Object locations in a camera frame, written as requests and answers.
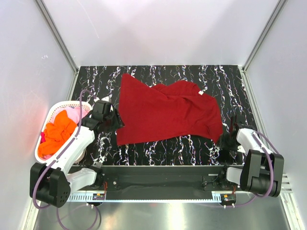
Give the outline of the red t-shirt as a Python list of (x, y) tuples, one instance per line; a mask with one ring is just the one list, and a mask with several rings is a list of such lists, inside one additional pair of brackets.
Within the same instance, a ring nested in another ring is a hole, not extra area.
[(195, 135), (217, 142), (223, 133), (217, 100), (185, 80), (149, 87), (123, 74), (119, 114), (124, 127), (117, 131), (117, 144), (160, 141)]

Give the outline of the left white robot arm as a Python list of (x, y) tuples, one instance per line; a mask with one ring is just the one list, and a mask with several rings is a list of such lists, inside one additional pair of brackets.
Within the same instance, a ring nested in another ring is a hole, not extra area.
[(62, 207), (70, 194), (90, 186), (97, 190), (103, 186), (103, 177), (99, 169), (82, 168), (70, 173), (70, 169), (79, 156), (102, 132), (122, 128), (118, 110), (111, 102), (98, 100), (92, 110), (81, 119), (72, 136), (60, 147), (47, 162), (36, 162), (30, 169), (29, 195), (38, 209), (43, 202), (46, 206)]

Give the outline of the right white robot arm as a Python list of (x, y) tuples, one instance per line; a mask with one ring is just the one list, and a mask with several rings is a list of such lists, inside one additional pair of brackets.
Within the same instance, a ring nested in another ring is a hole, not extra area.
[(258, 197), (277, 197), (281, 192), (284, 158), (276, 149), (270, 150), (260, 139), (264, 135), (254, 127), (244, 124), (237, 115), (231, 117), (229, 132), (222, 134), (217, 142), (221, 150), (245, 151), (243, 168), (225, 166), (219, 173), (217, 183), (228, 190), (239, 186), (244, 192)]

